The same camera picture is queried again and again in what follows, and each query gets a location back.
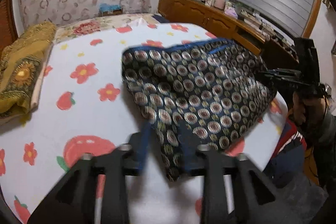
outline golden towel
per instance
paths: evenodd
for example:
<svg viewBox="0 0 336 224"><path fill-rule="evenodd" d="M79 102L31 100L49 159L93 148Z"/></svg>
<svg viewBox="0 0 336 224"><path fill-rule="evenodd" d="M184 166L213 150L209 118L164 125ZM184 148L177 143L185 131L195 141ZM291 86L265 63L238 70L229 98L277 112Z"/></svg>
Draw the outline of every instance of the golden towel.
<svg viewBox="0 0 336 224"><path fill-rule="evenodd" d="M0 60L0 124L38 105L44 69L57 27L43 22L4 48Z"/></svg>

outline red rose print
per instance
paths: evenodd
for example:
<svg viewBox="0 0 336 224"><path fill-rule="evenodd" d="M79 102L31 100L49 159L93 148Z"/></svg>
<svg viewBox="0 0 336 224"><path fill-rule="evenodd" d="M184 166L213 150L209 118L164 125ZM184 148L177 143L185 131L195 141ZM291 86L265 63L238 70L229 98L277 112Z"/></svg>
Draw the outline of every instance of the red rose print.
<svg viewBox="0 0 336 224"><path fill-rule="evenodd" d="M199 198L198 200L196 200L195 211L196 211L198 216L201 216L201 213L202 213L202 198Z"/></svg>
<svg viewBox="0 0 336 224"><path fill-rule="evenodd" d="M189 30L187 27L184 27L178 24L171 24L170 26L173 30L177 30L177 31L188 32Z"/></svg>
<svg viewBox="0 0 336 224"><path fill-rule="evenodd" d="M100 43L102 43L102 42L103 42L102 39L94 39L94 40L92 40L92 41L90 42L90 45L91 45L91 46L96 46L97 44L100 44Z"/></svg>
<svg viewBox="0 0 336 224"><path fill-rule="evenodd" d="M57 162L64 171L69 171L76 161L84 154L91 153L100 156L111 153L115 145L109 140L97 136L76 136L67 142L63 150L63 157L58 156ZM105 176L98 176L96 198L101 198L104 192Z"/></svg>
<svg viewBox="0 0 336 224"><path fill-rule="evenodd" d="M217 36L215 36L211 32L206 32L205 35L207 35L208 37L211 37L211 38L217 38Z"/></svg>
<svg viewBox="0 0 336 224"><path fill-rule="evenodd" d="M116 28L115 30L120 33L125 33L125 32L130 32L132 28L130 26L126 26L126 27Z"/></svg>
<svg viewBox="0 0 336 224"><path fill-rule="evenodd" d="M51 72L52 69L53 69L52 66L47 66L44 70L44 76L47 76L49 74L49 72Z"/></svg>
<svg viewBox="0 0 336 224"><path fill-rule="evenodd" d="M119 93L120 89L116 89L112 84L107 84L104 89L98 90L101 101L106 101L107 99L114 101Z"/></svg>
<svg viewBox="0 0 336 224"><path fill-rule="evenodd" d="M279 106L279 101L277 99L274 98L273 101L271 102L270 110L272 113L282 114L282 110Z"/></svg>
<svg viewBox="0 0 336 224"><path fill-rule="evenodd" d="M147 40L146 43L141 43L141 45L163 48L162 42L153 40Z"/></svg>
<svg viewBox="0 0 336 224"><path fill-rule="evenodd" d="M155 24L148 24L147 27L151 28L151 29L157 29L157 25Z"/></svg>
<svg viewBox="0 0 336 224"><path fill-rule="evenodd" d="M97 21L80 24L73 33L77 35L89 34L100 31L100 24Z"/></svg>
<svg viewBox="0 0 336 224"><path fill-rule="evenodd" d="M239 153L242 153L245 147L245 140L244 138L241 138L239 141L234 143L233 145L230 146L228 150L225 151L225 153L228 156L235 157Z"/></svg>
<svg viewBox="0 0 336 224"><path fill-rule="evenodd" d="M75 100L72 99L73 92L70 91L64 92L61 97L58 99L56 105L60 110L68 110L74 104L76 104Z"/></svg>
<svg viewBox="0 0 336 224"><path fill-rule="evenodd" d="M34 149L34 143L25 144L25 154L23 155L23 161L29 162L31 166L35 165L35 158L37 157L37 151Z"/></svg>
<svg viewBox="0 0 336 224"><path fill-rule="evenodd" d="M191 40L182 40L182 44L185 45L185 44L189 44L191 43L192 41Z"/></svg>
<svg viewBox="0 0 336 224"><path fill-rule="evenodd" d="M27 205L26 204L21 204L19 199L16 196L14 196L14 198L15 198L15 200L14 200L15 210L16 210L17 214L19 215L19 218L21 219L23 224L27 224L28 219L30 217L30 213L27 209Z"/></svg>
<svg viewBox="0 0 336 224"><path fill-rule="evenodd" d="M0 150L0 176L6 174L6 166L5 166L5 150Z"/></svg>
<svg viewBox="0 0 336 224"><path fill-rule="evenodd" d="M76 70L70 74L70 77L73 79L77 78L77 83L83 84L90 76L97 74L97 72L98 69L95 68L95 63L87 65L81 64L78 65Z"/></svg>

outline white floral bed sheet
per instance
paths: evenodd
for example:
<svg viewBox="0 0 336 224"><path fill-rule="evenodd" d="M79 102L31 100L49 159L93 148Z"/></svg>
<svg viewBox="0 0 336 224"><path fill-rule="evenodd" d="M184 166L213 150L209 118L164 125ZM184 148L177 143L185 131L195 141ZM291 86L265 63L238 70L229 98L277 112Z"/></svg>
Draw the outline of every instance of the white floral bed sheet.
<svg viewBox="0 0 336 224"><path fill-rule="evenodd" d="M18 218L26 223L83 153L108 153L140 130L143 119L121 79L126 47L169 47L212 37L192 24L148 24L94 32L55 45L38 110L0 128L0 184ZM286 104L277 94L264 116L228 153L244 152L264 169L286 116ZM202 183L201 177L167 182L150 153L143 175L127 178L131 223L199 223ZM99 185L97 204L101 197ZM232 210L230 193L228 199Z"/></svg>

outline bed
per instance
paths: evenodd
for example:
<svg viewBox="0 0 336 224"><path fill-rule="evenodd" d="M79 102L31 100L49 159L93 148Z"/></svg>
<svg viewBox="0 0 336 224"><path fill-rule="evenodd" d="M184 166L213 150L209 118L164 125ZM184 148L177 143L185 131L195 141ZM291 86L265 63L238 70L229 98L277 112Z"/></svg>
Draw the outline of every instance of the bed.
<svg viewBox="0 0 336 224"><path fill-rule="evenodd" d="M151 23L99 28L55 41L38 109L0 128L0 184L15 215L26 223L80 155L107 153L140 130L143 119L121 79L125 48L141 44L168 47L211 37L193 24ZM244 152L263 170L286 116L285 101L277 94L263 117L228 154ZM143 175L127 178L131 223L198 223L202 178L170 183L159 165L151 152ZM225 181L230 185L230 178ZM227 196L232 211L231 191ZM101 197L99 186L98 205Z"/></svg>

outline folded blanket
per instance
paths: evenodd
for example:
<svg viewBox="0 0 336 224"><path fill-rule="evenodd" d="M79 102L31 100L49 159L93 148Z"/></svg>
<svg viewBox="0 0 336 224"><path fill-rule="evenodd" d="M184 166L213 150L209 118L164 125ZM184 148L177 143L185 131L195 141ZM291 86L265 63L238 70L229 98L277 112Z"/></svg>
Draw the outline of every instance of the folded blanket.
<svg viewBox="0 0 336 224"><path fill-rule="evenodd" d="M0 60L0 124L38 105L43 73L56 26L43 22L4 48Z"/></svg>
<svg viewBox="0 0 336 224"><path fill-rule="evenodd" d="M183 172L179 121L199 144L225 151L261 117L277 91L254 79L260 57L226 39L123 53L122 77L155 129L167 177Z"/></svg>

